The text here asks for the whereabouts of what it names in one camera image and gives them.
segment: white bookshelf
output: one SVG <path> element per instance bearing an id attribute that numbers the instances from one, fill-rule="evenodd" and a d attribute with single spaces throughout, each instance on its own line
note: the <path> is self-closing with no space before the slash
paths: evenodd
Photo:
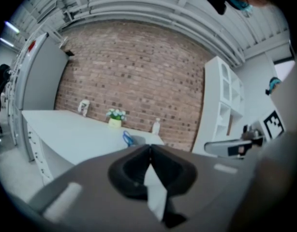
<path id="1" fill-rule="evenodd" d="M 193 153 L 212 156 L 204 151 L 205 143 L 239 139 L 243 116 L 244 86 L 229 66 L 215 57 L 205 65 L 204 107 Z"/>

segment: brick wall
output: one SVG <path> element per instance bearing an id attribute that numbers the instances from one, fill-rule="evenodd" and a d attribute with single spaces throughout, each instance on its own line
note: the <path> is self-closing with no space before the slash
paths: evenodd
<path id="1" fill-rule="evenodd" d="M 134 22 L 85 24 L 63 34 L 75 58 L 62 76 L 56 109 L 76 112 L 89 99 L 88 117 L 106 121 L 109 108 L 123 109 L 123 126 L 142 131 L 159 117 L 163 141 L 191 150 L 209 52 L 179 33 Z"/>

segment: potted plant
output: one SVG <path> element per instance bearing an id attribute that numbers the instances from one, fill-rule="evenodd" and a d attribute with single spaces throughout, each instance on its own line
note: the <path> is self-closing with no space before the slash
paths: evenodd
<path id="1" fill-rule="evenodd" d="M 106 116 L 110 117 L 109 126 L 114 128 L 120 128 L 121 122 L 126 120 L 126 112 L 119 109 L 110 108 Z"/>

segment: vase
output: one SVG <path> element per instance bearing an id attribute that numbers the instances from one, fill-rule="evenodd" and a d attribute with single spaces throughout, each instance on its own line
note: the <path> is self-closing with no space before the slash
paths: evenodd
<path id="1" fill-rule="evenodd" d="M 110 118 L 109 126 L 113 128 L 120 128 L 121 127 L 121 120 Z"/>

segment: red object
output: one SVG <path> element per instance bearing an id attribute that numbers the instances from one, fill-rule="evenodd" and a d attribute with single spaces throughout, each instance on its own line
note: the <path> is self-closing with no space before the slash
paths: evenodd
<path id="1" fill-rule="evenodd" d="M 33 41 L 33 42 L 30 44 L 30 46 L 28 47 L 28 52 L 30 52 L 30 51 L 33 49 L 33 47 L 34 47 L 35 44 L 36 44 L 36 41 Z"/>

